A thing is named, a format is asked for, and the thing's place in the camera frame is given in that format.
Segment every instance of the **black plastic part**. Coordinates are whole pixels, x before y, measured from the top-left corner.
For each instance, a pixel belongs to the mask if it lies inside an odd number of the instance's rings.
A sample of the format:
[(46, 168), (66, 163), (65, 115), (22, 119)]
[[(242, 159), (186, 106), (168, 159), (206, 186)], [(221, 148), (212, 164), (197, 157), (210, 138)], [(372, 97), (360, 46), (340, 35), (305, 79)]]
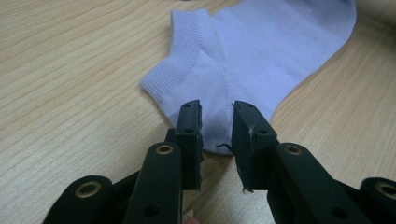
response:
[(396, 182), (367, 178), (360, 188), (361, 209), (374, 223), (396, 223)]
[[(276, 178), (268, 201), (274, 214), (293, 216), (293, 223), (371, 223), (306, 148), (280, 144), (272, 163)], [(276, 191), (279, 186), (284, 190)], [(287, 197), (291, 204), (273, 206), (276, 197)], [(291, 207), (293, 214), (288, 214)]]
[(113, 185), (113, 199), (111, 200), (113, 205), (110, 208), (112, 210), (111, 221), (108, 223), (122, 223), (139, 174), (140, 171), (135, 172)]
[(276, 132), (256, 106), (235, 101), (231, 152), (244, 189), (268, 189), (269, 155), (278, 144)]
[(148, 149), (122, 223), (181, 221), (181, 150), (163, 142)]
[(178, 144), (182, 156), (182, 186), (184, 190), (201, 189), (201, 161), (203, 141), (201, 136), (202, 108), (199, 101), (181, 106), (177, 127), (169, 129), (165, 141)]
[(111, 194), (109, 179), (97, 175), (85, 176), (66, 188), (43, 223), (109, 223), (108, 201)]

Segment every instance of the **wood grain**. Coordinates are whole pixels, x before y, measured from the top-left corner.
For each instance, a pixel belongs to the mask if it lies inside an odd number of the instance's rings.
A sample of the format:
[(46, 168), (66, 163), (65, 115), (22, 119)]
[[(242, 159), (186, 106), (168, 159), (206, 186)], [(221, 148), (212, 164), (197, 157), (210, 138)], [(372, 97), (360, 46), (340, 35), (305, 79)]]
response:
[[(170, 11), (234, 1), (0, 1), (0, 223), (39, 223), (84, 175), (117, 182), (170, 127), (139, 81), (163, 59)], [(358, 2), (346, 45), (279, 106), (280, 141), (310, 149), (335, 178), (396, 179), (396, 5)], [(203, 223), (272, 223), (244, 194), (233, 157), (205, 154), (184, 211)]]

